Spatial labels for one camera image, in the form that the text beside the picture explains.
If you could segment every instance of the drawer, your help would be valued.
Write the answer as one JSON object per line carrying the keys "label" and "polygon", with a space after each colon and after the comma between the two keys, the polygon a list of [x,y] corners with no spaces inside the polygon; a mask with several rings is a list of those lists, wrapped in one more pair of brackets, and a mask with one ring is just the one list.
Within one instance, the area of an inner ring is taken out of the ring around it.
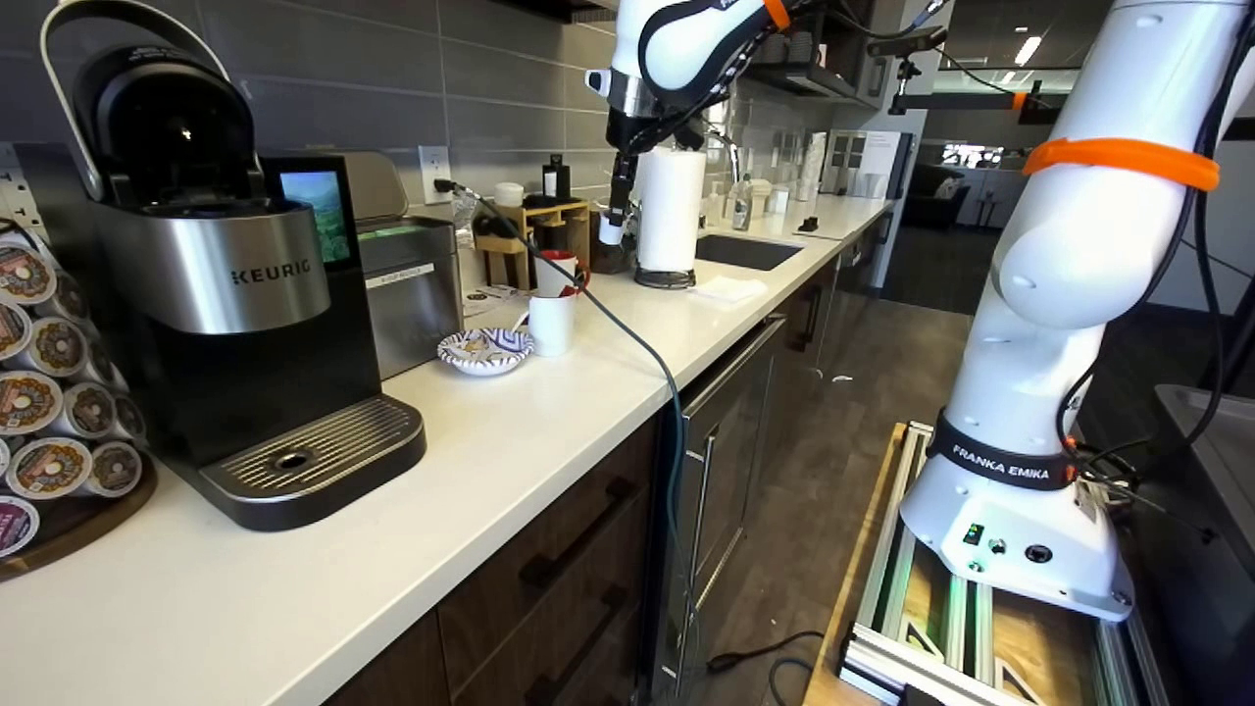
{"label": "drawer", "polygon": [[571,557],[545,600],[460,690],[460,706],[558,703],[585,659],[638,604],[644,499],[615,507],[606,525]]}
{"label": "drawer", "polygon": [[[647,443],[623,443],[611,452],[439,604],[447,683],[453,690],[515,632],[515,623],[550,594],[562,572],[600,542],[606,521],[618,521],[626,507],[638,512],[647,486],[644,447]],[[644,517],[636,517],[636,533],[618,538],[611,553],[623,557],[638,547]]]}

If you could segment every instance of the dishwasher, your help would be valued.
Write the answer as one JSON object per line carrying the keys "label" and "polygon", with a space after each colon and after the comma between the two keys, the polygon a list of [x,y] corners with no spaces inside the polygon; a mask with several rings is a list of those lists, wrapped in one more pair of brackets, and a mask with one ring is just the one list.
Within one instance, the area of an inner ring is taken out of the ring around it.
{"label": "dishwasher", "polygon": [[698,703],[715,632],[729,613],[724,568],[737,560],[767,447],[767,387],[783,319],[750,329],[683,392],[683,470],[668,481],[658,538],[658,623],[649,703]]}

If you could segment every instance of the keurig coffee maker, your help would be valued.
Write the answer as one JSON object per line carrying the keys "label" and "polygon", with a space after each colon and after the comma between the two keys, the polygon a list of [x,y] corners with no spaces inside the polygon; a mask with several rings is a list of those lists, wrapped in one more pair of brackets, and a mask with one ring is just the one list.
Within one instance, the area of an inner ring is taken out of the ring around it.
{"label": "keurig coffee maker", "polygon": [[[103,49],[66,95],[49,40],[82,17],[164,43]],[[82,227],[49,241],[96,309],[154,453],[252,530],[317,521],[409,470],[423,425],[380,396],[342,160],[262,170],[223,61],[149,2],[57,2],[39,60],[90,197]]]}

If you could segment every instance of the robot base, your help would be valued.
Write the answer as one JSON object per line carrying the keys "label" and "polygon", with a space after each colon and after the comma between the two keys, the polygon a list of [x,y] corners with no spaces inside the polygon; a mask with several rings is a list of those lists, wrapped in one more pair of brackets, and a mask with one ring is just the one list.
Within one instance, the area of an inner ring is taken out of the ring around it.
{"label": "robot base", "polygon": [[963,580],[1117,623],[1134,580],[1087,486],[1018,490],[932,453],[903,503],[904,530]]}

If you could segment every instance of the small plate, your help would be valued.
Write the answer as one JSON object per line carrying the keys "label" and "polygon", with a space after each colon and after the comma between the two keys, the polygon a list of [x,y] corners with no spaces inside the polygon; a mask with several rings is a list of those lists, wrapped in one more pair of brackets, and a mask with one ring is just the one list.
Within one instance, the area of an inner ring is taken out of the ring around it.
{"label": "small plate", "polygon": [[534,337],[525,329],[460,329],[436,354],[468,377],[507,377],[534,354]]}

